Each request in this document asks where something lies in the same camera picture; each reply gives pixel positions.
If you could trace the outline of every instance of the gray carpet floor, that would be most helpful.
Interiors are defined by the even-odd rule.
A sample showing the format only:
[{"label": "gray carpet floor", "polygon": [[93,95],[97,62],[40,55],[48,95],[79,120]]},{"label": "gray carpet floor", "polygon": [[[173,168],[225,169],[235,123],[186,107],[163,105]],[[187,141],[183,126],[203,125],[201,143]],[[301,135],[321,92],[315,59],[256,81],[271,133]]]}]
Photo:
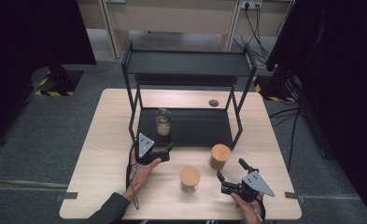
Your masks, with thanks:
[{"label": "gray carpet floor", "polygon": [[[57,197],[69,184],[102,91],[124,88],[124,83],[119,62],[65,68],[84,71],[73,96],[32,94],[4,136],[7,143],[0,146],[0,223],[81,222],[60,218],[62,203]],[[46,73],[39,69],[33,74],[35,87]],[[298,106],[264,103],[269,115]],[[282,121],[285,118],[272,118],[271,122],[288,164],[294,116]],[[305,115],[300,115],[295,125],[289,174],[303,216],[277,223],[367,223],[366,207],[338,161],[321,157]]]}]

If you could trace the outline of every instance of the yellow black tape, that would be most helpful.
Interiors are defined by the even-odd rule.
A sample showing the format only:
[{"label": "yellow black tape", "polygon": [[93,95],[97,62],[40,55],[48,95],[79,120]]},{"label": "yellow black tape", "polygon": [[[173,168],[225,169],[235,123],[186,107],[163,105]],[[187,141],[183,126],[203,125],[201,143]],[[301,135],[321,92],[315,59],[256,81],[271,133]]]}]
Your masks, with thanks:
[{"label": "yellow black tape", "polygon": [[259,82],[259,79],[254,76],[253,77],[253,85],[255,86],[255,91],[257,93],[259,93],[262,98],[264,100],[268,100],[268,101],[283,101],[283,102],[295,102],[293,97],[277,97],[277,96],[271,96],[268,95],[267,92],[265,92],[262,88],[261,88],[261,84]]},{"label": "yellow black tape", "polygon": [[55,86],[55,81],[51,77],[51,72],[48,72],[46,76],[41,80],[37,87],[35,95],[48,95],[48,96],[71,96],[73,91],[62,91],[58,88],[50,88],[49,86]]}]

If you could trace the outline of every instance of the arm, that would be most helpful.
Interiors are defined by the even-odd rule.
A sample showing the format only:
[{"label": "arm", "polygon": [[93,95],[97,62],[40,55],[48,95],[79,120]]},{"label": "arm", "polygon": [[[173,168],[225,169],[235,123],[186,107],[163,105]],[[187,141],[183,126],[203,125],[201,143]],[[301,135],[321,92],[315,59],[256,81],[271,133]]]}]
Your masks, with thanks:
[{"label": "arm", "polygon": [[113,193],[102,205],[101,209],[90,216],[84,223],[111,223],[115,220],[120,220],[130,203],[120,194]]},{"label": "arm", "polygon": [[134,153],[131,156],[130,164],[135,164],[131,167],[131,170],[135,168],[134,176],[131,181],[131,185],[120,195],[113,193],[110,198],[102,205],[101,209],[90,216],[85,223],[111,223],[116,220],[120,220],[124,216],[125,211],[133,200],[135,194],[137,194],[148,181],[148,177],[151,171],[161,162],[161,159],[157,159],[148,165],[136,164]]}]

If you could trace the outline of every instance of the wooden lid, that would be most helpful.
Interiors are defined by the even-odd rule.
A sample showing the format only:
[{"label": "wooden lid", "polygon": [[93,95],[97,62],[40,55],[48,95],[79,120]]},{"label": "wooden lid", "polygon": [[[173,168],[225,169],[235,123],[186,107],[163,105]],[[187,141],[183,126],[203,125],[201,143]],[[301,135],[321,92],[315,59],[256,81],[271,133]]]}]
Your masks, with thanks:
[{"label": "wooden lid", "polygon": [[212,157],[216,161],[227,161],[231,153],[230,149],[223,144],[217,144],[212,147]]},{"label": "wooden lid", "polygon": [[179,176],[180,181],[188,187],[196,186],[201,179],[200,171],[194,166],[183,167],[183,169],[180,171]]}]

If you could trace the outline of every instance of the hand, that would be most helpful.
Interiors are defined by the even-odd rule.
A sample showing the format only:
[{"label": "hand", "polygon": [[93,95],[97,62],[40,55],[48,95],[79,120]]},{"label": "hand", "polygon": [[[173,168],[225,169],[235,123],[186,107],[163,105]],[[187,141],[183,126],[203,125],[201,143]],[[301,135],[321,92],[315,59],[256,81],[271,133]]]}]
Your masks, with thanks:
[{"label": "hand", "polygon": [[145,186],[146,182],[148,181],[148,177],[150,176],[151,171],[160,162],[161,162],[161,159],[158,158],[157,160],[154,160],[153,162],[149,163],[148,165],[137,164],[136,158],[134,155],[134,150],[133,150],[133,153],[131,155],[131,164],[135,164],[135,165],[131,167],[131,171],[135,168],[135,173],[134,173],[134,177],[131,182],[131,186],[127,190],[125,190],[122,196],[131,202],[134,198],[134,195],[139,193],[139,191],[143,188],[143,186]]},{"label": "hand", "polygon": [[[263,193],[258,195],[258,199],[261,200]],[[261,216],[261,209],[259,203],[255,200],[252,203],[245,202],[239,195],[232,193],[232,198],[236,202],[235,209],[241,208],[241,212],[244,215],[245,224],[260,224],[261,222],[257,218],[254,209]]]}]

